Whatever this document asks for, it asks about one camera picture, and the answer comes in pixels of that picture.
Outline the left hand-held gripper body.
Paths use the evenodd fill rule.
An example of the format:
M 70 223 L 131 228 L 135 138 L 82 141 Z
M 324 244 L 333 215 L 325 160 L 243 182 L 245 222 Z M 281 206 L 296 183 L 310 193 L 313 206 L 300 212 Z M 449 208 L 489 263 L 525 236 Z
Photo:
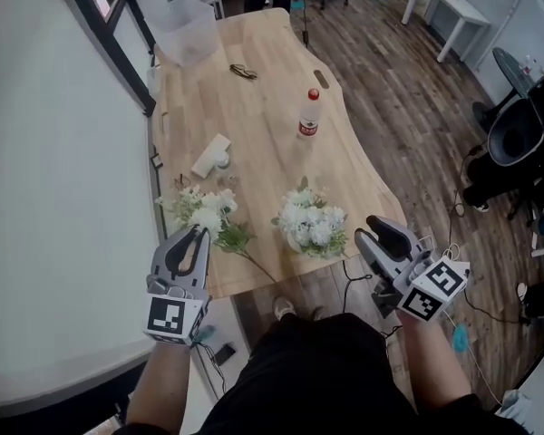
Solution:
M 169 285 L 155 275 L 147 278 L 149 312 L 143 332 L 160 343 L 193 345 L 208 312 L 207 290 Z

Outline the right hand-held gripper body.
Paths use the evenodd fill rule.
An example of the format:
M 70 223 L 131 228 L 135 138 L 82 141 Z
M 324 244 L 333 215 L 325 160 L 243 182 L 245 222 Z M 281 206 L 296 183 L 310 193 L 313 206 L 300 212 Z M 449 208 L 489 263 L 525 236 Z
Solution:
M 403 311 L 429 323 L 468 283 L 470 264 L 440 256 L 420 242 L 390 251 L 374 243 L 375 273 L 381 277 L 372 293 L 382 317 Z

